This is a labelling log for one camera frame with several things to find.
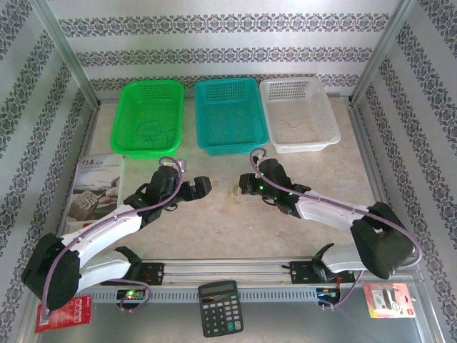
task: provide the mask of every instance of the calculator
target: calculator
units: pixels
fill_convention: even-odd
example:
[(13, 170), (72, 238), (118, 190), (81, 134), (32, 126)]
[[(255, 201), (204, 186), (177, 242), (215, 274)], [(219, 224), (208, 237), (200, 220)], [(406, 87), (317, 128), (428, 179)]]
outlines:
[(220, 281), (199, 287), (201, 323), (205, 337), (243, 331), (243, 317), (235, 281)]

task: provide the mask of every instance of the black floral pattern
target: black floral pattern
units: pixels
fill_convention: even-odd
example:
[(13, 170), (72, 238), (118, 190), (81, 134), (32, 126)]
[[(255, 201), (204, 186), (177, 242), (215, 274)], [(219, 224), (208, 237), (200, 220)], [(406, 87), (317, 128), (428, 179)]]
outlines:
[(18, 216), (22, 201), (25, 199), (26, 191), (29, 188), (29, 182), (35, 172), (39, 157), (46, 143), (46, 138), (51, 130), (57, 110), (61, 103), (62, 97), (70, 82), (71, 72), (63, 64), (57, 74), (48, 99), (44, 103), (43, 109), (39, 115), (38, 121), (32, 131), (29, 143), (26, 146), (24, 157), (19, 162), (17, 174), (14, 175), (9, 193), (5, 195), (4, 203), (0, 207), (0, 257), (3, 256), (3, 249), (8, 243), (8, 236), (14, 226)]
[(0, 14), (0, 61), (32, 12), (27, 0), (10, 0)]
[(2, 152), (5, 151), (8, 141), (11, 139), (11, 135), (14, 133), (16, 125), (22, 116), (22, 111), (25, 109), (53, 50), (54, 43), (51, 37), (46, 31), (43, 31), (1, 108), (0, 159), (3, 157)]
[(210, 14), (60, 19), (68, 37), (216, 32), (381, 32), (382, 14)]
[(114, 77), (107, 79), (92, 79), (92, 86), (96, 91), (118, 91), (125, 87), (129, 82), (137, 80), (157, 80), (168, 79), (181, 82), (186, 88), (193, 88), (199, 81), (212, 79), (225, 79), (229, 77), (252, 77), (257, 83), (267, 79), (277, 79), (281, 77), (311, 77), (317, 76), (327, 87), (354, 87), (358, 80), (358, 75), (351, 74), (243, 74), (243, 75), (197, 75), (197, 76), (159, 76), (159, 77)]
[(430, 1), (420, 0), (422, 8), (435, 24), (435, 28), (457, 58), (457, 11), (449, 0)]
[[(395, 142), (395, 138), (387, 122), (386, 114), (373, 84), (370, 84), (367, 88), (365, 96), (368, 105), (370, 106), (370, 116), (373, 116), (376, 126), (378, 127), (388, 160), (391, 163), (393, 175), (396, 178), (398, 188), (401, 190), (402, 200), (410, 218), (411, 226), (413, 227), (413, 230), (422, 246), (424, 253), (423, 259), (425, 260), (427, 270), (431, 275), (430, 278), (433, 282), (433, 288), (438, 295), (438, 301), (441, 303), (441, 311), (447, 318), (446, 324), (451, 328), (451, 337), (454, 340), (457, 340), (456, 296), (453, 294), (451, 283), (447, 280), (447, 273), (443, 271), (443, 262), (440, 260), (438, 247), (431, 238), (431, 233), (428, 229), (428, 224), (424, 217), (421, 204), (416, 196), (414, 188), (411, 186), (411, 181), (403, 162), (403, 157), (401, 156), (398, 145)], [(376, 155), (376, 150), (370, 140), (369, 132), (366, 128), (363, 116), (362, 122), (365, 126), (373, 154)], [(378, 165), (378, 170), (381, 172), (381, 166), (377, 160), (376, 163)]]
[(79, 52), (82, 66), (248, 62), (366, 62), (371, 48), (207, 48)]
[[(33, 215), (33, 219), (30, 222), (30, 227), (27, 232), (27, 236), (24, 240), (24, 245), (21, 248), (21, 257), (17, 259), (17, 265), (14, 268), (13, 279), (11, 279), (10, 287), (6, 290), (6, 301), (1, 306), (0, 312), (0, 342), (9, 342), (9, 333), (11, 326), (16, 319), (17, 311), (19, 309), (19, 300), (24, 294), (24, 285), (21, 281), (21, 274), (26, 266), (31, 253), (38, 242), (39, 237), (44, 232), (56, 232), (57, 228), (46, 229), (46, 220), (51, 209), (52, 201), (56, 193), (57, 186), (61, 173), (64, 170), (65, 161), (67, 154), (70, 150), (71, 140), (76, 132), (76, 127), (81, 117), (81, 112), (84, 107), (86, 100), (82, 91), (79, 89), (76, 93), (74, 102), (71, 106), (69, 116), (66, 120), (64, 129), (61, 133), (59, 143), (57, 144), (56, 151), (54, 152), (54, 158), (52, 159), (51, 166), (46, 177), (46, 180), (39, 196), (39, 202), (36, 204), (36, 210)], [(85, 133), (86, 136), (88, 126), (86, 125)], [(68, 185), (67, 193), (71, 189), (71, 184)], [(64, 213), (65, 203), (62, 203), (60, 215)]]
[(405, 24), (396, 37), (398, 45), (408, 59), (410, 67), (416, 75), (417, 81), (422, 87), (430, 107), (435, 111), (438, 123), (441, 125), (446, 138), (451, 143), (457, 156), (457, 107), (448, 90), (443, 86), (440, 76), (432, 66), (423, 47), (414, 36), (411, 27)]
[(444, 226), (448, 230), (449, 238), (454, 243), (454, 248), (457, 249), (457, 205), (451, 195), (448, 183), (437, 165), (435, 154), (427, 142), (426, 135), (422, 132), (421, 123), (410, 105), (390, 59), (384, 59), (379, 66), (379, 71), (416, 153), (416, 158), (422, 168), (428, 188), (432, 192), (433, 200), (436, 202), (436, 208), (439, 209), (440, 216), (445, 222)]

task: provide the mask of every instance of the book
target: book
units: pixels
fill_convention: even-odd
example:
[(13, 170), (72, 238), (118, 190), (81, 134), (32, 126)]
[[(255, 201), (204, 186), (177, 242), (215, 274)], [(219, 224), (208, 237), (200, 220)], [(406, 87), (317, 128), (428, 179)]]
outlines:
[(81, 157), (66, 222), (79, 227), (78, 222), (98, 220), (115, 210), (122, 201), (123, 170), (119, 154)]

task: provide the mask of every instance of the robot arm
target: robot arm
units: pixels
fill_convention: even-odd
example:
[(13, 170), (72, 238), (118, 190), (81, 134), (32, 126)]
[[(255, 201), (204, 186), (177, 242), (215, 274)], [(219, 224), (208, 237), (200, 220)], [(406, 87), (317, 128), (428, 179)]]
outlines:
[[(178, 171), (162, 165), (149, 184), (142, 185), (124, 204), (104, 218), (71, 234), (56, 237), (47, 234), (40, 238), (24, 272), (22, 282), (39, 298), (43, 297), (46, 276), (57, 256), (75, 239), (94, 225), (110, 217), (158, 204), (170, 197), (179, 180)], [(111, 220), (93, 232), (83, 235), (59, 260), (49, 284), (48, 308), (53, 311), (64, 306), (77, 292), (110, 279), (133, 279), (139, 276), (141, 259), (126, 247), (102, 257), (94, 257), (122, 237), (133, 234), (158, 219), (163, 209), (174, 208), (181, 201), (205, 197), (211, 191), (208, 177), (196, 177), (195, 185), (183, 182), (177, 195), (161, 207), (133, 213), (120, 220)]]
[[(272, 182), (287, 189), (313, 195), (317, 199), (321, 198), (321, 195), (310, 187), (292, 184), (276, 159), (257, 160), (256, 163), (259, 171)], [(254, 173), (241, 175), (239, 185), (242, 194), (260, 195), (264, 202), (278, 207), (284, 214), (316, 220), (351, 233), (353, 243), (327, 244), (313, 258), (313, 270), (322, 280), (344, 270), (366, 269), (377, 277), (388, 279), (413, 253), (413, 244), (408, 237), (362, 214), (286, 193), (270, 186)], [(382, 202), (377, 202), (372, 207), (346, 205), (370, 212), (404, 228), (392, 209)]]

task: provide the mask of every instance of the white basket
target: white basket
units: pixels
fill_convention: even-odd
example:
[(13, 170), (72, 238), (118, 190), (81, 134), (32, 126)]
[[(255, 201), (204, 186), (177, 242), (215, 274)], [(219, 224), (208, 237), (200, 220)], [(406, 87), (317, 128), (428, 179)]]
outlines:
[(260, 83), (270, 141), (279, 154), (318, 151), (341, 135), (321, 81), (314, 77)]

